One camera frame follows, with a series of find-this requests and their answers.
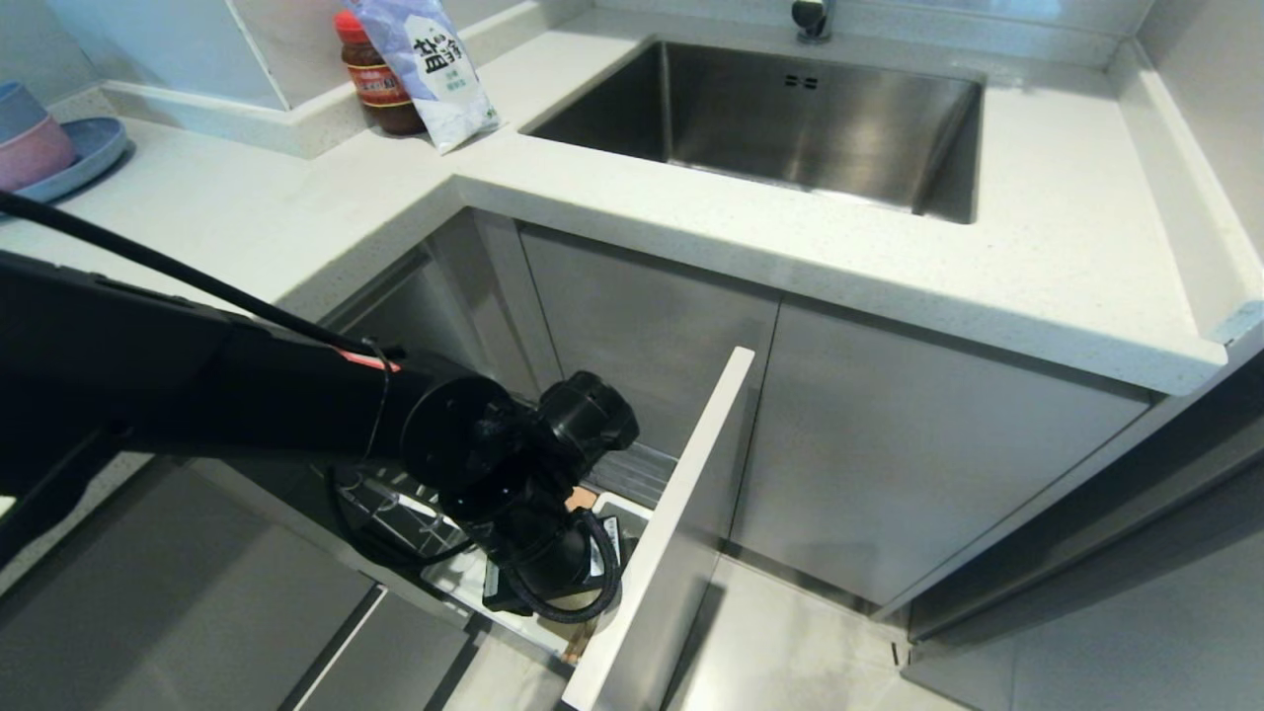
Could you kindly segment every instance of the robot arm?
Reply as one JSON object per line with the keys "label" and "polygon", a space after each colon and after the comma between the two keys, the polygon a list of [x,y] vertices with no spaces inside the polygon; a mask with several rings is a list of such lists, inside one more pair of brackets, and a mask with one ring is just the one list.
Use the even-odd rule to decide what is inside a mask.
{"label": "robot arm", "polygon": [[[0,210],[57,214],[0,197]],[[440,492],[445,514],[532,609],[571,617],[538,602],[573,588],[588,574],[590,541],[608,541],[564,501],[638,434],[627,402],[590,373],[525,405],[437,354],[391,359],[372,343],[353,353],[4,252],[0,334],[0,493],[16,498],[0,517],[0,566],[121,450],[393,464]]]}

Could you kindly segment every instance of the blue plate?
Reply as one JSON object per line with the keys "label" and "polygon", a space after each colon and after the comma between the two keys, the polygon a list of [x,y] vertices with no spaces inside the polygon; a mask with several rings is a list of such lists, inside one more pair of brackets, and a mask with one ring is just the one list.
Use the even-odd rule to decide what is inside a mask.
{"label": "blue plate", "polygon": [[15,195],[39,202],[56,200],[110,170],[128,148],[128,132],[119,119],[83,119],[62,124],[62,128],[75,144],[75,162]]}

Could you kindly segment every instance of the sauce jar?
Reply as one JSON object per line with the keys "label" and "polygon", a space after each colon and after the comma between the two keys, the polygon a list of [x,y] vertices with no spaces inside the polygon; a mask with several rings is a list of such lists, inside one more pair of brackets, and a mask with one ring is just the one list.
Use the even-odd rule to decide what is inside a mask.
{"label": "sauce jar", "polygon": [[334,15],[334,29],[343,40],[343,63],[351,75],[355,92],[382,130],[393,135],[412,135],[426,130],[412,99],[399,78],[373,48],[360,20],[350,10]]}

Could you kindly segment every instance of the kitchen sink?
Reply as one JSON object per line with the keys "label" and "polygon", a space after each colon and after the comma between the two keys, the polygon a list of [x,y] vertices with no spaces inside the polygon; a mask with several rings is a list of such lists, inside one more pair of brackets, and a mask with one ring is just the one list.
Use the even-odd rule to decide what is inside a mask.
{"label": "kitchen sink", "polygon": [[528,135],[971,223],[980,85],[659,42]]}

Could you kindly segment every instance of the blue cup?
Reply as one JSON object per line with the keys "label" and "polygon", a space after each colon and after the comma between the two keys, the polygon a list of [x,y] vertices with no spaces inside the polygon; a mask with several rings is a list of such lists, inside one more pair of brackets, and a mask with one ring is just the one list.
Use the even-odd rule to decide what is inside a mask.
{"label": "blue cup", "polygon": [[0,83],[0,143],[8,143],[48,118],[48,111],[16,81]]}

